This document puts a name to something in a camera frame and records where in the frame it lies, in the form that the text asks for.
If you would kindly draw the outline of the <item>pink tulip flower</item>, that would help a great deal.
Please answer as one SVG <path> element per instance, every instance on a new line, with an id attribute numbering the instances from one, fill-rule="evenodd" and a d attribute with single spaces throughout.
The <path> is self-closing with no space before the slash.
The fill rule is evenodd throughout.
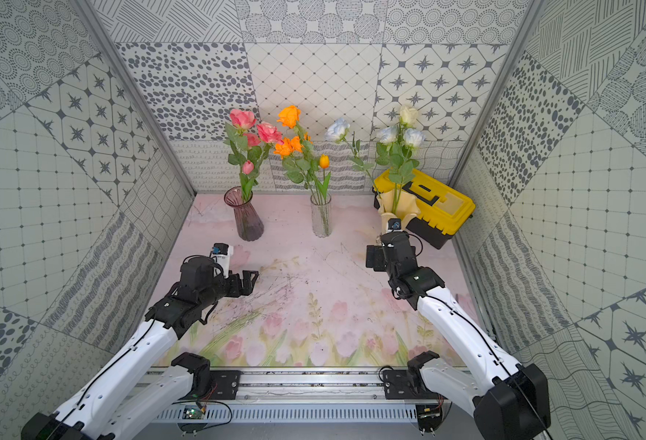
<path id="1" fill-rule="evenodd" d="M 255 170 L 255 165 L 251 161 L 245 161 L 241 167 L 240 171 L 240 187 L 241 187 L 241 198 L 243 203 L 249 202 L 251 200 L 252 189 L 254 186 L 255 179 L 251 178 L 251 174 Z"/>

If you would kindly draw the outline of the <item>orange tulip flower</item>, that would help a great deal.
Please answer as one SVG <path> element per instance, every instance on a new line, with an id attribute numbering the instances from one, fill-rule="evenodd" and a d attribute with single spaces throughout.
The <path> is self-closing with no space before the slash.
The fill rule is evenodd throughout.
<path id="1" fill-rule="evenodd" d="M 322 176 L 315 181 L 315 188 L 317 189 L 317 192 L 322 194 L 322 196 L 329 194 L 328 187 L 331 178 L 331 174 L 328 172 L 329 165 L 329 157 L 325 154 L 321 155 L 318 160 L 318 166 L 322 172 Z"/>

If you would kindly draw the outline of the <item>blue white rose stem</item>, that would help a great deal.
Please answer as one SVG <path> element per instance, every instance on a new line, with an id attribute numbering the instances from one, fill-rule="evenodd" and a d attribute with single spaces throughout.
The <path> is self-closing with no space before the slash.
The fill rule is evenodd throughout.
<path id="1" fill-rule="evenodd" d="M 388 167 L 388 179 L 394 184 L 391 211 L 395 214 L 399 205 L 403 185 L 403 175 L 401 173 L 403 152 L 400 144 L 399 126 L 390 126 L 381 130 L 378 133 L 378 137 L 376 162 L 378 165 Z"/>

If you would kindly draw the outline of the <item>orange rose large stem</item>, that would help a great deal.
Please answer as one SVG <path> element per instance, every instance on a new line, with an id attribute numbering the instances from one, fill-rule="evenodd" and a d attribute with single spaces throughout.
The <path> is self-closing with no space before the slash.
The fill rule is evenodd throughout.
<path id="1" fill-rule="evenodd" d="M 291 153 L 292 153 L 292 147 L 291 147 L 290 139 L 288 139 L 288 137 L 285 137 L 281 143 L 276 144 L 274 146 L 274 154 L 281 158 L 282 165 L 284 167 L 284 173 L 285 173 L 286 177 L 287 177 L 286 172 L 288 171 L 288 168 L 289 168 L 287 158 L 289 157 L 289 155 Z"/>

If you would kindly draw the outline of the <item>pink rose stem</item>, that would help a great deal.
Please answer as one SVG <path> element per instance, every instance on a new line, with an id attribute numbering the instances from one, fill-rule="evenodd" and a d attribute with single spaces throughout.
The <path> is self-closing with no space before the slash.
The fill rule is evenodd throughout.
<path id="1" fill-rule="evenodd" d="M 262 143 L 262 165 L 269 159 L 270 153 L 272 152 L 274 146 L 283 141 L 283 135 L 277 127 L 269 123 L 260 123 L 256 129 L 257 133 L 255 134 Z M 255 183 L 256 187 L 259 184 L 258 178 L 262 174 L 261 168 L 259 171 L 259 176 L 257 177 Z"/>
<path id="2" fill-rule="evenodd" d="M 251 161 L 255 165 L 255 170 L 251 174 L 252 179 L 257 179 L 262 162 L 262 143 L 261 140 L 253 133 L 246 133 L 247 139 L 247 161 Z"/>

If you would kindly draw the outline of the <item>cream white rose stem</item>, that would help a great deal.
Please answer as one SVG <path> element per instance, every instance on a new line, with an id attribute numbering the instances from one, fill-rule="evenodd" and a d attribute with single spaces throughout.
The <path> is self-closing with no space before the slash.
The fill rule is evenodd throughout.
<path id="1" fill-rule="evenodd" d="M 392 212 L 396 213 L 401 199 L 403 187 L 413 179 L 413 170 L 417 166 L 413 158 L 414 152 L 423 142 L 424 135 L 416 129 L 416 120 L 419 111 L 412 106 L 402 106 L 398 133 L 392 144 L 392 170 L 389 177 L 394 182 L 394 199 L 392 199 Z"/>

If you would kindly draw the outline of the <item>pink rosebud flower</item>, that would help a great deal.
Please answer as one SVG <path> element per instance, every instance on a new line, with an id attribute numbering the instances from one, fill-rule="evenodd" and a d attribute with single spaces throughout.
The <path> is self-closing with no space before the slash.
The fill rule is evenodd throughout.
<path id="1" fill-rule="evenodd" d="M 247 139 L 246 133 L 253 133 L 256 118 L 253 112 L 232 109 L 229 113 L 229 123 L 226 124 L 227 145 L 230 148 L 228 163 L 237 165 L 239 173 L 245 161 L 247 161 Z"/>

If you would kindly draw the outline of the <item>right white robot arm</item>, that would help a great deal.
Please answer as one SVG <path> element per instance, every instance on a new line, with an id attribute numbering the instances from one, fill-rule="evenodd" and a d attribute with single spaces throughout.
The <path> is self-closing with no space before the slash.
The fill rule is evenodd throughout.
<path id="1" fill-rule="evenodd" d="M 412 389 L 449 399 L 472 416 L 485 439 L 533 439 L 551 425 L 548 380 L 524 366 L 470 318 L 429 267 L 418 264 L 410 236 L 388 230 L 366 248 L 367 268 L 389 277 L 392 296 L 409 302 L 460 356 L 467 372 L 427 351 L 407 363 Z"/>

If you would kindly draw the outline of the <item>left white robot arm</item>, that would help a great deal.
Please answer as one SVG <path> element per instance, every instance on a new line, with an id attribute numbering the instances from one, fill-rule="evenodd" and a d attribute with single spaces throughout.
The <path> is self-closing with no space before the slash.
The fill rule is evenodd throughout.
<path id="1" fill-rule="evenodd" d="M 181 353 L 160 379 L 130 397 L 152 364 L 193 326 L 206 325 L 223 299 L 252 294 L 258 271 L 234 273 L 229 248 L 218 243 L 208 256 L 184 259 L 180 279 L 152 305 L 145 320 L 119 352 L 74 396 L 51 414 L 35 414 L 22 427 L 23 439 L 132 439 L 174 403 L 200 411 L 207 399 L 233 399 L 240 372 L 214 373 L 209 359 Z"/>

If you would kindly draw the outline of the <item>purple ribbed glass vase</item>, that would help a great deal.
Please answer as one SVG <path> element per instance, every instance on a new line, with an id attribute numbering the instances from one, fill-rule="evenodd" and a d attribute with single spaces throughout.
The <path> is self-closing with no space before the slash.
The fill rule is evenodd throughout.
<path id="1" fill-rule="evenodd" d="M 233 187 L 224 195 L 224 202 L 234 212 L 238 234 L 245 241 L 255 241 L 264 233 L 264 224 L 251 200 L 245 201 L 242 188 Z"/>

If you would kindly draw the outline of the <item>cream fluted vase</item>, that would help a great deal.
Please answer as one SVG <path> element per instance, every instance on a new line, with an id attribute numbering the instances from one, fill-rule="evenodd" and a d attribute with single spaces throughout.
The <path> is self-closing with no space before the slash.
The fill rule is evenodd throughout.
<path id="1" fill-rule="evenodd" d="M 389 231 L 389 222 L 393 219 L 401 221 L 401 229 L 409 233 L 418 234 L 420 229 L 421 209 L 418 205 L 418 198 L 410 192 L 401 190 L 397 197 L 394 190 L 377 194 L 375 202 L 381 217 L 381 232 Z"/>

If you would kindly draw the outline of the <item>yellow black toolbox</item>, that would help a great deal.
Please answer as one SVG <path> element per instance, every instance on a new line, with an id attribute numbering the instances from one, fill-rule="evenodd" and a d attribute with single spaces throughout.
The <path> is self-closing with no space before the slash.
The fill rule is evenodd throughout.
<path id="1" fill-rule="evenodd" d="M 388 173 L 387 170 L 374 181 L 381 191 L 380 194 L 394 190 Z M 420 231 L 413 234 L 435 249 L 442 249 L 476 208 L 469 197 L 420 170 L 414 170 L 412 181 L 409 181 L 403 190 L 417 196 L 421 209 Z"/>

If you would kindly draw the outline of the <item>clear textured glass vase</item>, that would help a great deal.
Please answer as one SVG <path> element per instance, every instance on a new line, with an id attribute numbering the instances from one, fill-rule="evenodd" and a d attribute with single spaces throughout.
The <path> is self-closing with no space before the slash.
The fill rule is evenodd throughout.
<path id="1" fill-rule="evenodd" d="M 329 237 L 332 232 L 331 196 L 322 196 L 320 192 L 315 192 L 310 201 L 314 234 L 319 238 Z"/>

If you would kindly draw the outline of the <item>aluminium rail base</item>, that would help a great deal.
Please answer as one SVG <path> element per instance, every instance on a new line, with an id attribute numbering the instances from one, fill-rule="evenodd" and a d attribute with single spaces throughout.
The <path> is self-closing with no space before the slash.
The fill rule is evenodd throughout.
<path id="1" fill-rule="evenodd" d="M 238 403 L 469 403 L 473 409 L 486 392 L 465 368 L 440 366 L 437 359 L 423 368 L 213 368 L 237 387 L 232 399 L 214 396 L 183 402 Z"/>

